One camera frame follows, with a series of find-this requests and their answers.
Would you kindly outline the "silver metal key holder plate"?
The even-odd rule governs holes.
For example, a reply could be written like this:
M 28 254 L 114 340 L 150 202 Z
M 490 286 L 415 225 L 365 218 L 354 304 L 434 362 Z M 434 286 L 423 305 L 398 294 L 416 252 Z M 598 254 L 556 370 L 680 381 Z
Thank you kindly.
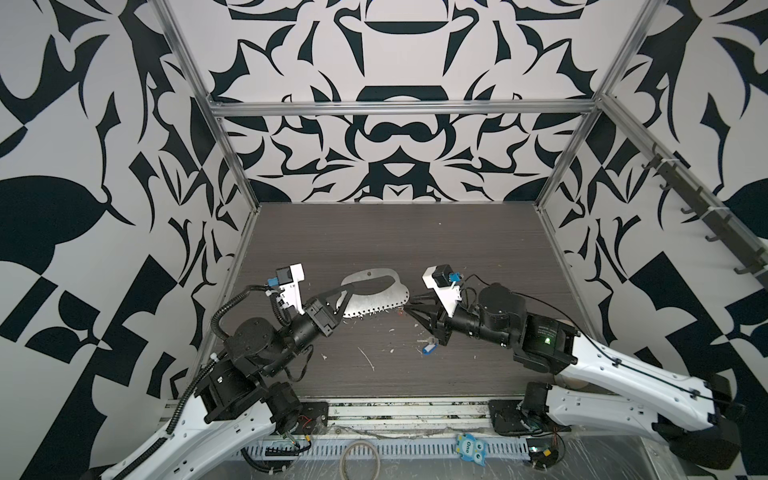
M 372 268 L 345 277 L 342 286 L 353 287 L 337 302 L 344 305 L 344 318 L 377 315 L 404 306 L 410 299 L 409 289 L 399 274 L 390 268 Z

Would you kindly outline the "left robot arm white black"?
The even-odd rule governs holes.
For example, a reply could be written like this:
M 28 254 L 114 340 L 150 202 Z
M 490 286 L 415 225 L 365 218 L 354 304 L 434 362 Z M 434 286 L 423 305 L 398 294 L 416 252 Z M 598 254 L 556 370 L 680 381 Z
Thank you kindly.
M 253 292 L 271 299 L 278 294 L 267 285 L 247 286 L 213 314 L 211 330 L 223 349 L 196 374 L 169 421 L 125 459 L 89 469 L 84 478 L 198 479 L 250 443 L 290 433 L 302 403 L 290 381 L 267 381 L 311 354 L 317 337 L 333 332 L 354 291 L 346 284 L 312 297 L 280 328 L 254 317 L 228 334 L 220 321 L 238 303 Z

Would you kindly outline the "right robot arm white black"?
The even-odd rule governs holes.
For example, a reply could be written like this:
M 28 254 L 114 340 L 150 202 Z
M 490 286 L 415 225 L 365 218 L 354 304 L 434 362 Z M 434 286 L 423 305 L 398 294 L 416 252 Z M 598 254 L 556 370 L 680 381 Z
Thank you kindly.
M 741 452 L 739 427 L 729 416 L 730 383 L 721 375 L 683 375 L 622 354 L 573 325 L 529 312 L 525 296 L 499 283 L 471 303 L 463 302 L 458 285 L 436 286 L 404 310 L 441 345 L 461 333 L 511 350 L 514 361 L 530 370 L 600 389 L 577 393 L 533 382 L 519 407 L 523 416 L 646 437 L 715 470 L 729 469 Z

